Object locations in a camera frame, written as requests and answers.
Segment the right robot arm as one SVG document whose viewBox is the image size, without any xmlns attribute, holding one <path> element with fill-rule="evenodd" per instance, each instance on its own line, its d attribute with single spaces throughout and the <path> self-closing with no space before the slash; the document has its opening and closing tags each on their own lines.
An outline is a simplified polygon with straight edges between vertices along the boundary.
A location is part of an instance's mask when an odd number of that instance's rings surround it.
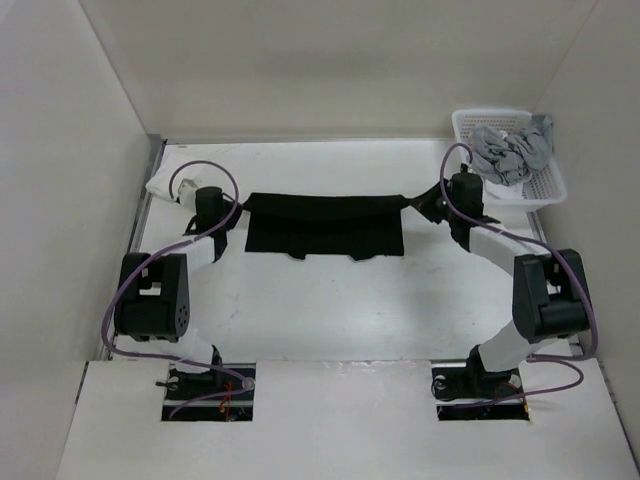
<svg viewBox="0 0 640 480">
<path fill-rule="evenodd" d="M 594 324 L 580 255 L 501 229 L 497 219 L 484 213 L 482 197 L 477 175 L 457 173 L 409 200 L 428 221 L 447 223 L 461 248 L 512 278 L 511 320 L 491 339 L 473 347 L 466 360 L 464 384 L 479 396 L 499 385 L 500 374 Z"/>
</svg>

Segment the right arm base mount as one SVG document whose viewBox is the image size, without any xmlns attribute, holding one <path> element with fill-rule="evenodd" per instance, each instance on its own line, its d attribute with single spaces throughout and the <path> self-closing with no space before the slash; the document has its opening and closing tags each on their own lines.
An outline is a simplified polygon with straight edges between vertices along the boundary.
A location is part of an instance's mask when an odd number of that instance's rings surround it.
<svg viewBox="0 0 640 480">
<path fill-rule="evenodd" d="M 485 370 L 479 347 L 463 364 L 436 364 L 431 368 L 431 393 L 442 421 L 529 420 L 523 399 L 507 399 L 523 392 L 517 368 L 501 372 Z"/>
</svg>

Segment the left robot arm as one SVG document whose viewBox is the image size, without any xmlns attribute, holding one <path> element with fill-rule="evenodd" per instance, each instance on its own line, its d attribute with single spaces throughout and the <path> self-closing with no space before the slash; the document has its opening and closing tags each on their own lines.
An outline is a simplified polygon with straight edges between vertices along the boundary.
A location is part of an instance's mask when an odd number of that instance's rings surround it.
<svg viewBox="0 0 640 480">
<path fill-rule="evenodd" d="M 206 399 L 224 387 L 218 349 L 191 325 L 190 277 L 219 261 L 227 232 L 242 206 L 219 187 L 182 187 L 179 204 L 193 211 L 180 246 L 157 257 L 128 253 L 122 260 L 113 326 L 113 352 L 131 359 L 162 359 L 191 373 L 190 386 Z"/>
</svg>

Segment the black tank top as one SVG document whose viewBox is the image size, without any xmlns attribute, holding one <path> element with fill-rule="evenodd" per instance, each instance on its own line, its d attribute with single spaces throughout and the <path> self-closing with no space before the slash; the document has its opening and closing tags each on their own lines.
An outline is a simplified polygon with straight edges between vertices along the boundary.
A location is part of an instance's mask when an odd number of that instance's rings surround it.
<svg viewBox="0 0 640 480">
<path fill-rule="evenodd" d="M 401 212 L 416 201 L 402 195 L 305 196 L 252 193 L 245 250 L 309 255 L 343 255 L 355 261 L 405 252 Z"/>
</svg>

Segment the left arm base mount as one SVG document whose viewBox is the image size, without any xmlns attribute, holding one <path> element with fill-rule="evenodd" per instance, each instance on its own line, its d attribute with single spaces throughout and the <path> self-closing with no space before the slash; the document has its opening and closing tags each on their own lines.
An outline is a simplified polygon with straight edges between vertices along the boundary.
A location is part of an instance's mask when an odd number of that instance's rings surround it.
<svg viewBox="0 0 640 480">
<path fill-rule="evenodd" d="M 216 371 L 187 373 L 174 367 L 165 381 L 161 420 L 164 422 L 250 422 L 254 391 L 240 393 L 242 381 Z"/>
</svg>

